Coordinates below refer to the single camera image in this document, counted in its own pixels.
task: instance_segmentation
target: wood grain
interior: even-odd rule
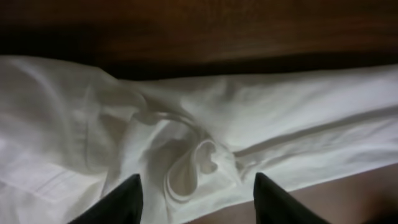
[[[0,54],[122,78],[398,62],[395,0],[2,0]]]

